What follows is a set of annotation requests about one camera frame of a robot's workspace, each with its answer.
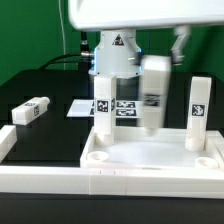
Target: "white block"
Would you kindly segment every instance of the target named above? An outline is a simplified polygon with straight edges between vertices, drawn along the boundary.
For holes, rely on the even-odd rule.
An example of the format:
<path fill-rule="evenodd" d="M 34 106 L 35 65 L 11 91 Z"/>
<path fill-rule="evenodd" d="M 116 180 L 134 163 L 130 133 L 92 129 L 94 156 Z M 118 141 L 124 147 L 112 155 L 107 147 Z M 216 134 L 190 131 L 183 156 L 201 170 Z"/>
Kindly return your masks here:
<path fill-rule="evenodd" d="M 34 97 L 12 110 L 13 124 L 27 125 L 47 111 L 47 97 Z"/>
<path fill-rule="evenodd" d="M 97 142 L 99 145 L 111 144 L 116 119 L 116 76 L 95 77 L 94 107 L 94 132 L 99 134 Z"/>
<path fill-rule="evenodd" d="M 0 166 L 0 192 L 89 194 L 89 171 L 64 167 Z"/>
<path fill-rule="evenodd" d="M 164 120 L 171 70 L 170 58 L 145 56 L 142 69 L 140 96 L 143 108 L 140 125 L 148 129 L 158 129 L 162 127 Z"/>
<path fill-rule="evenodd" d="M 190 151 L 204 150 L 210 90 L 211 78 L 192 78 L 185 142 Z"/>
<path fill-rule="evenodd" d="M 224 198 L 224 173 L 213 170 L 129 170 L 126 195 Z"/>
<path fill-rule="evenodd" d="M 90 195 L 125 195 L 125 170 L 90 169 Z"/>
<path fill-rule="evenodd" d="M 0 130 L 0 162 L 5 158 L 16 141 L 16 126 L 5 125 Z"/>

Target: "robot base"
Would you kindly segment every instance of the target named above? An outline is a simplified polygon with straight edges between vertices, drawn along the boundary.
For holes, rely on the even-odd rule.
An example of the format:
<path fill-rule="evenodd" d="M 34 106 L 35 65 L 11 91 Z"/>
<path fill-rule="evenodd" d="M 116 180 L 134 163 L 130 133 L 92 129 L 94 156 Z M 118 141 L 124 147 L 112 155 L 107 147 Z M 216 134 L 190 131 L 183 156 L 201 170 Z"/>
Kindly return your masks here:
<path fill-rule="evenodd" d="M 128 85 L 138 84 L 140 75 L 138 74 L 138 75 L 128 78 L 128 79 L 117 78 L 117 85 L 118 86 L 128 86 Z M 95 75 L 95 74 L 89 74 L 90 82 L 94 82 L 94 77 L 96 77 L 96 76 L 97 75 Z"/>

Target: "white plastic tray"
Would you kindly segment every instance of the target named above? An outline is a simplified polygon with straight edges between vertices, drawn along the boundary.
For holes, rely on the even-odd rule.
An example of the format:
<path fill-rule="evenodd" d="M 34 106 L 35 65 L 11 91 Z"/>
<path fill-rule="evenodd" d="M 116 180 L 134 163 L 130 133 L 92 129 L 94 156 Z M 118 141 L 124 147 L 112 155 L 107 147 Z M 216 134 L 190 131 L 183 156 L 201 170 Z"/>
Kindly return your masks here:
<path fill-rule="evenodd" d="M 185 136 L 186 130 L 181 129 L 159 129 L 150 136 L 141 127 L 116 127 L 114 145 L 99 147 L 93 127 L 80 159 L 81 167 L 195 169 L 200 165 L 209 168 L 216 162 L 216 169 L 223 170 L 224 140 L 219 132 L 207 132 L 205 150 L 200 152 L 185 149 Z"/>

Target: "green wall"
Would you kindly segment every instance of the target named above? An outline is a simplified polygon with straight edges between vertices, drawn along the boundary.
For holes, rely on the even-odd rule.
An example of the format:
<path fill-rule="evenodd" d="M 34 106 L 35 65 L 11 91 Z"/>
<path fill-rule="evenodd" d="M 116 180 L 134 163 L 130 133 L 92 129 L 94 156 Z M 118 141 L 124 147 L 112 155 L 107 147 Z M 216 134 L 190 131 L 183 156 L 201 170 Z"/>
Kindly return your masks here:
<path fill-rule="evenodd" d="M 66 50 L 77 52 L 80 35 L 69 24 L 67 0 L 62 3 Z M 93 49 L 99 41 L 99 33 L 89 33 L 88 37 Z M 144 53 L 167 55 L 174 40 L 172 29 L 137 31 L 137 42 Z M 192 28 L 184 64 L 173 71 L 210 72 L 224 81 L 223 40 L 223 26 Z M 58 0 L 0 0 L 0 85 L 19 71 L 36 69 L 61 54 Z"/>

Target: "black surface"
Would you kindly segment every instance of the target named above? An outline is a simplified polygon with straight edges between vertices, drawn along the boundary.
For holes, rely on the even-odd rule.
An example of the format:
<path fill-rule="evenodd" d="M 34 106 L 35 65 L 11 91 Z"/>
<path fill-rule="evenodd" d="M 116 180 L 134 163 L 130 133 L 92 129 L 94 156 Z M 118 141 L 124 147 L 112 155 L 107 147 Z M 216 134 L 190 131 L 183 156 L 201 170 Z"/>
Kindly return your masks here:
<path fill-rule="evenodd" d="M 186 128 L 192 74 L 172 74 L 165 127 Z M 117 99 L 137 100 L 137 84 L 118 88 Z M 67 118 L 74 99 L 93 97 L 85 73 L 27 70 L 0 87 L 0 128 L 11 110 L 32 97 L 51 99 L 48 112 L 17 125 L 18 141 L 3 165 L 79 166 L 92 118 Z M 208 129 L 224 128 L 224 84 L 213 77 Z M 136 125 L 117 120 L 117 125 Z M 0 223 L 223 223 L 224 201 L 213 199 L 0 194 Z"/>

